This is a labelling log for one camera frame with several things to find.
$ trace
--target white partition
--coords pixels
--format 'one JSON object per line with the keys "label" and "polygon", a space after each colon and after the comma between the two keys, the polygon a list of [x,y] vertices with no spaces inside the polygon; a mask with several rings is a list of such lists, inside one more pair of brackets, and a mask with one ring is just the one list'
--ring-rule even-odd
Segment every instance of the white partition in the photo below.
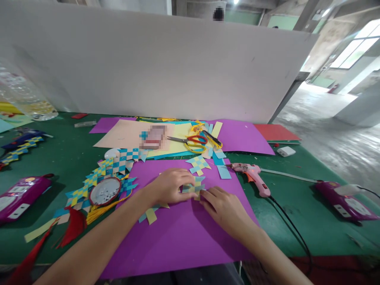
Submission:
{"label": "white partition", "polygon": [[267,123],[317,35],[69,4],[0,1],[0,57],[58,110]]}

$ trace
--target concrete floor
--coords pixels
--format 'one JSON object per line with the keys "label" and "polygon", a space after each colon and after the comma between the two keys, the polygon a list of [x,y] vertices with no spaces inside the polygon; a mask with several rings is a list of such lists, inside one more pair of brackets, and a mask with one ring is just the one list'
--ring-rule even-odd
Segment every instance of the concrete floor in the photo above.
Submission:
{"label": "concrete floor", "polygon": [[[380,125],[362,128],[333,116],[355,100],[303,83],[274,120],[302,138],[302,146],[352,184],[380,194]],[[380,199],[367,195],[380,205]]]}

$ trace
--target red scissor handle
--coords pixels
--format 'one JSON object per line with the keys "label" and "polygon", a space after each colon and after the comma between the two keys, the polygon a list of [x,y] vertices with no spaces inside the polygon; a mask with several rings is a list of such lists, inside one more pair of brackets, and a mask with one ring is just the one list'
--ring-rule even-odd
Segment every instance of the red scissor handle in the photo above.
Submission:
{"label": "red scissor handle", "polygon": [[[199,139],[203,139],[205,140],[204,142],[203,141],[198,141],[198,140],[195,140],[194,138],[199,138]],[[207,138],[203,137],[203,136],[198,136],[198,135],[195,135],[195,136],[190,136],[187,138],[188,141],[192,141],[194,143],[200,143],[200,144],[207,144],[208,140]]]}

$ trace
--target table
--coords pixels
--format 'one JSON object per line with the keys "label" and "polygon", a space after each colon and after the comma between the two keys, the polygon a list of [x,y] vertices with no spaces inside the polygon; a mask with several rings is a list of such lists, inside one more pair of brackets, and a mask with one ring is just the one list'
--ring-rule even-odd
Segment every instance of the table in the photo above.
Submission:
{"label": "table", "polygon": [[[82,187],[85,176],[97,168],[98,160],[103,159],[106,149],[92,146],[104,134],[89,134],[91,127],[74,128],[74,124],[99,120],[104,115],[90,114],[81,120],[71,119],[72,115],[72,113],[60,113],[55,119],[26,125],[29,128],[45,131],[54,138],[45,138],[45,141],[38,143],[36,148],[29,148],[29,153],[21,155],[19,161],[11,163],[10,167],[0,171],[0,193],[5,192],[20,178],[26,176],[40,176],[47,173],[56,175],[53,187],[43,194],[17,222],[0,227],[0,245],[2,245],[0,265],[19,264],[27,256],[37,240],[25,243],[24,235],[52,219],[54,212],[64,207],[67,201],[65,192]],[[14,132],[0,134],[1,145],[8,143],[14,136]],[[232,163],[257,164],[265,169],[305,178],[345,183],[302,146],[292,145],[291,147],[296,150],[296,154],[287,158],[238,152],[226,153],[226,155]],[[268,199],[260,198],[257,189],[247,182],[245,175],[239,173],[238,177],[258,221],[278,247],[289,257],[305,256],[302,245],[294,236],[290,224],[280,210]],[[270,188],[273,197],[297,226],[312,255],[380,253],[377,245],[380,236],[380,220],[364,221],[363,227],[358,227],[340,219],[332,206],[310,188],[312,183],[271,173],[262,173],[261,177]],[[380,215],[380,209],[372,201],[364,196],[360,199]],[[88,226],[86,232],[111,212]],[[69,249],[69,246],[55,249],[54,245],[64,234],[67,226],[68,223],[55,226],[36,264],[53,263]],[[354,237],[363,247],[358,247],[347,234]]]}

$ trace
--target purple cardstock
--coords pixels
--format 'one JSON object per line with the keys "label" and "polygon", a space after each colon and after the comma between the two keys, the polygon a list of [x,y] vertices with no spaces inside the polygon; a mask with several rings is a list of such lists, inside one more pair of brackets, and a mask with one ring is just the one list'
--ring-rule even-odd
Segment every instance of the purple cardstock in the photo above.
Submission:
{"label": "purple cardstock", "polygon": [[124,118],[124,117],[112,117],[112,118],[100,118],[99,122],[92,128],[89,133],[108,133],[110,129],[119,120],[136,121],[137,118]]}
{"label": "purple cardstock", "polygon": [[[213,160],[206,160],[212,169],[202,171],[206,189],[220,186],[235,194],[251,219],[258,224],[247,197],[232,170],[232,179],[221,179]],[[159,173],[171,167],[191,168],[185,160],[147,160],[134,164],[130,177],[139,185],[132,195],[152,182]],[[104,269],[102,279],[152,274],[199,266],[252,259],[252,254],[230,237],[193,199],[159,208],[157,221],[136,222]]]}
{"label": "purple cardstock", "polygon": [[223,123],[218,139],[223,144],[224,152],[245,151],[274,155],[272,147],[252,123],[234,120],[207,121],[214,126],[216,122]]}

